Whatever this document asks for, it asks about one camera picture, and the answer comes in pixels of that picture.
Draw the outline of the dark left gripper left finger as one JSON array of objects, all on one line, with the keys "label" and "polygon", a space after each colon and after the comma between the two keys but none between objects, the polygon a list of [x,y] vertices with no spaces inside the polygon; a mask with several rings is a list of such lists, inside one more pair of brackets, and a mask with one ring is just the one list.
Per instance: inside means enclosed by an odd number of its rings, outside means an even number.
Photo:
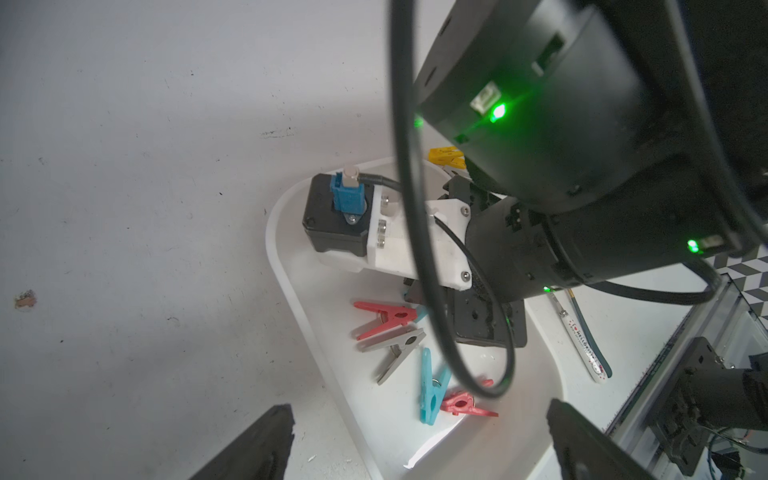
[{"label": "dark left gripper left finger", "polygon": [[192,479],[283,479],[294,440],[290,404],[274,405]]}]

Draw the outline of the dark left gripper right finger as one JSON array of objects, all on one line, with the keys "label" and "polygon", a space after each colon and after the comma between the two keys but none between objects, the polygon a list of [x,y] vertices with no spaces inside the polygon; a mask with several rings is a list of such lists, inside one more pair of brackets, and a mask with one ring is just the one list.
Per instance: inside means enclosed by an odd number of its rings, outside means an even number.
[{"label": "dark left gripper right finger", "polygon": [[653,479],[569,403],[552,399],[546,418],[563,479]]}]

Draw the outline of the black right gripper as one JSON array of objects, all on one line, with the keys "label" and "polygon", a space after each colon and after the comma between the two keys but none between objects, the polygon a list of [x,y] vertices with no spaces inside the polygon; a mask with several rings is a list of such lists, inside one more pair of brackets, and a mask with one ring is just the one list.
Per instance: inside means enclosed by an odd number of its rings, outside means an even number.
[{"label": "black right gripper", "polygon": [[519,271],[526,235],[522,210],[514,199],[500,196],[460,176],[443,186],[444,199],[458,199],[469,207],[470,222],[463,244],[479,264],[472,286],[465,291],[445,291],[446,313],[454,339],[462,344],[505,347],[506,321],[514,346],[527,345],[527,325],[522,288],[528,279]]}]

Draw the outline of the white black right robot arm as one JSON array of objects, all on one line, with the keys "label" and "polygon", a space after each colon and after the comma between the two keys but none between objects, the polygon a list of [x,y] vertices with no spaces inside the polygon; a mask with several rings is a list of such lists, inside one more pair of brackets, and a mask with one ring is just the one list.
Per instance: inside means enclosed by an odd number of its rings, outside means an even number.
[{"label": "white black right robot arm", "polygon": [[415,87],[496,195],[466,244],[503,304],[767,240],[763,1],[457,1]]}]

